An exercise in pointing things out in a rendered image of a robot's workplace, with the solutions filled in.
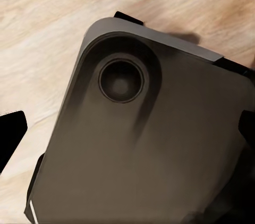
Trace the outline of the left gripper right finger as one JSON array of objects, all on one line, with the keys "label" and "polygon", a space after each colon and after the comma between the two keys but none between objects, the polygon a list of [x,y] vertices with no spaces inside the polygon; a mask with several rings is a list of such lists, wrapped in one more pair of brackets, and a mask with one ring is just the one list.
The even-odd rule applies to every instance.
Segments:
[{"label": "left gripper right finger", "polygon": [[238,129],[255,153],[255,113],[248,110],[242,111]]}]

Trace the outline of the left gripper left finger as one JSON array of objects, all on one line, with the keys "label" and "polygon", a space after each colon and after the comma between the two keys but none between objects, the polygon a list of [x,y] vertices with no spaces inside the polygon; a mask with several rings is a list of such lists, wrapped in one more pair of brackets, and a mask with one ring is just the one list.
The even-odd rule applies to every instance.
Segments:
[{"label": "left gripper left finger", "polygon": [[27,131],[23,110],[0,116],[0,174]]}]

